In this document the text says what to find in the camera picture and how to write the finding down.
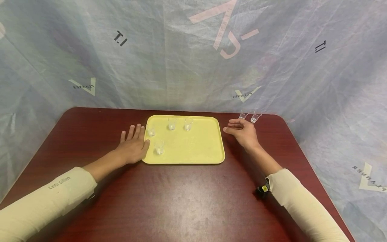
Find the shot glass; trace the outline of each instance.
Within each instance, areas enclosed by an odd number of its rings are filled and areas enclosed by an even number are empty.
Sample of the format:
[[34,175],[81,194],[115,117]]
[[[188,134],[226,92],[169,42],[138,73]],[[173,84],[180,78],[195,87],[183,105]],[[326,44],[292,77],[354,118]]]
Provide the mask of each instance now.
[[156,149],[157,154],[163,154],[164,153],[164,141],[162,140],[156,140],[154,143],[154,148]]
[[248,111],[242,109],[241,114],[239,115],[239,118],[245,119],[247,115],[248,115]]
[[168,127],[170,130],[175,130],[176,128],[176,118],[169,118],[168,119]]
[[151,125],[151,124],[147,124],[146,125],[146,131],[148,132],[148,135],[153,137],[156,135],[155,131],[154,131],[154,126]]
[[262,114],[261,114],[261,113],[258,113],[258,111],[255,110],[253,116],[252,116],[251,119],[250,119],[250,121],[251,121],[252,123],[255,123],[255,122],[259,119],[259,117],[261,117],[261,116],[262,116]]
[[193,123],[193,122],[194,122],[193,119],[191,119],[191,118],[186,118],[186,119],[185,119],[185,125],[184,125],[185,130],[191,130],[191,127],[192,127],[192,123]]

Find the table surface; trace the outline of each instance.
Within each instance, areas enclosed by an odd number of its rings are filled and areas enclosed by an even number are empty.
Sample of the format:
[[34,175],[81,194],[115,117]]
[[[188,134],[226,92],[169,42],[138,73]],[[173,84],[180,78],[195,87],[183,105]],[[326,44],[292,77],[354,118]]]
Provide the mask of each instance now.
[[[0,209],[73,167],[102,157],[118,145],[122,130],[144,125],[155,114],[212,116],[221,127],[238,118],[235,113],[71,108]],[[285,121],[262,115],[255,127],[264,149],[298,177],[354,241]],[[50,223],[30,241],[306,241],[271,194],[265,200],[254,196],[264,176],[232,136],[222,132],[222,139],[226,159],[219,165],[138,162],[115,171],[98,184],[95,199]]]

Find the yellow tray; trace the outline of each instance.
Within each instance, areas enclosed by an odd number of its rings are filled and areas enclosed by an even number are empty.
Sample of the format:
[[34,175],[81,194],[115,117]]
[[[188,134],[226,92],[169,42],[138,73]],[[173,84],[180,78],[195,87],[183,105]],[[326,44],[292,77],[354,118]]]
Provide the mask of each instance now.
[[[176,118],[175,130],[169,130],[168,118]],[[185,119],[192,118],[190,131]],[[148,164],[220,164],[225,158],[219,122],[213,117],[153,115],[147,124],[153,125],[155,136],[146,130],[145,139],[151,141],[146,157]],[[164,153],[157,154],[154,143],[164,141]]]

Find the forearm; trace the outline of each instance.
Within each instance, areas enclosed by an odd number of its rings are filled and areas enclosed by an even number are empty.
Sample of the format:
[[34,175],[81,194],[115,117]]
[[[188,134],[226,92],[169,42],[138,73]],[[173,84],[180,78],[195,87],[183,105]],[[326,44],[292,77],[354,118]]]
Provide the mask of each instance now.
[[324,206],[289,170],[280,170],[267,178],[274,198],[313,241],[348,241]]
[[256,145],[246,148],[256,167],[267,177],[282,169],[282,167],[261,146]]
[[0,211],[0,241],[25,241],[91,196],[97,186],[89,172],[74,169]]
[[122,167],[125,162],[117,155],[115,151],[111,151],[98,160],[83,167],[88,171],[98,183],[115,169]]

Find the long sleeve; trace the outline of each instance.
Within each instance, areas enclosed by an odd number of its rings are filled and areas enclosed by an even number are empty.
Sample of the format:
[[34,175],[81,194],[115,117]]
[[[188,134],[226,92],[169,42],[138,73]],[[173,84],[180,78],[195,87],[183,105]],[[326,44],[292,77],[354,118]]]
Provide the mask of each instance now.
[[282,169],[267,178],[274,198],[313,241],[349,241],[323,205],[289,170]]
[[0,211],[0,241],[26,241],[91,196],[92,175],[75,167]]

